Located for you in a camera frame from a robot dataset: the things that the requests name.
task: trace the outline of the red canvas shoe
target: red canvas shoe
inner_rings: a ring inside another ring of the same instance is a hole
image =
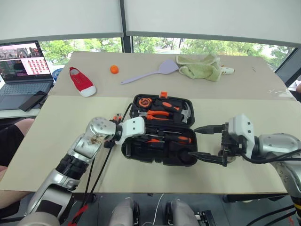
[[[96,92],[96,87],[82,72],[75,67],[70,67],[70,77],[83,97],[89,97]]]

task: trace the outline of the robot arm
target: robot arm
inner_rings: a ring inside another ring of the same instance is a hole
[[[103,117],[93,118],[86,132],[76,139],[34,194],[27,209],[29,215],[18,226],[54,226],[63,223],[74,202],[71,191],[77,188],[81,176],[103,143],[114,140],[116,144],[122,144],[126,138],[144,133],[142,117],[132,118],[118,125]]]
[[[222,134],[219,156],[190,153],[202,161],[227,166],[236,156],[242,156],[252,163],[270,162],[291,196],[297,210],[297,218],[301,222],[301,142],[298,138],[285,133],[255,137],[251,121],[243,114],[230,119],[229,123],[199,127],[195,132]]]

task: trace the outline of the knee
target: knee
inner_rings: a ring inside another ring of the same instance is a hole
[[[296,91],[297,91],[298,93],[301,93],[301,84],[299,84],[299,85],[297,86]]]
[[[23,119],[17,122],[15,125],[19,128],[19,130],[26,135],[30,127],[32,126],[34,119]]]

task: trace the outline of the purple spatula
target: purple spatula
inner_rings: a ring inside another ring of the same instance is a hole
[[[172,72],[174,72],[178,69],[179,69],[179,67],[174,61],[166,60],[162,64],[160,64],[159,70],[157,70],[156,72],[150,72],[150,73],[147,73],[147,74],[144,74],[144,75],[140,75],[140,76],[137,76],[137,77],[134,77],[134,78],[131,78],[131,79],[124,80],[124,81],[121,82],[121,84],[127,84],[127,83],[130,83],[130,82],[136,81],[138,79],[144,78],[146,76],[149,76],[151,74],[170,74],[170,73],[172,73]]]

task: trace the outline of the green foliage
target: green foliage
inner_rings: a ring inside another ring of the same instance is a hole
[[[155,47],[159,45],[160,38],[155,37],[133,37],[135,53],[155,53]]]
[[[214,53],[218,55],[262,57],[274,69],[279,67],[294,49],[293,47],[270,45],[269,48],[272,49],[271,57],[268,57],[263,54],[266,45],[247,42],[134,36],[133,44],[135,53],[155,53],[156,48],[170,48],[170,50],[173,50],[181,47],[181,53],[183,54]],[[122,52],[120,38],[42,41],[40,45],[46,60],[51,61],[54,65],[66,64],[71,53],[78,50]]]
[[[260,56],[263,45],[219,40],[186,40],[181,48],[184,54],[213,53],[218,55]]]
[[[185,40],[181,53],[184,54],[206,54],[213,53],[218,55],[235,55],[235,56],[255,56],[262,57],[274,69],[287,58],[294,49],[293,47],[273,46],[271,56],[268,57],[262,53],[263,44],[255,44],[248,42],[235,41],[219,41],[219,40]]]
[[[161,48],[170,48],[170,50],[173,50],[175,48],[175,41],[176,38],[161,38],[158,44]]]
[[[65,65],[73,51],[122,52],[120,38],[42,41],[40,46],[54,65]]]
[[[268,64],[272,65],[275,68],[278,68],[281,63],[290,55],[293,51],[294,47],[287,46],[277,46],[276,49],[271,51],[271,55],[273,58],[267,59]]]
[[[64,65],[68,62],[68,54],[73,51],[70,40],[42,41],[40,46],[44,56],[52,64]]]

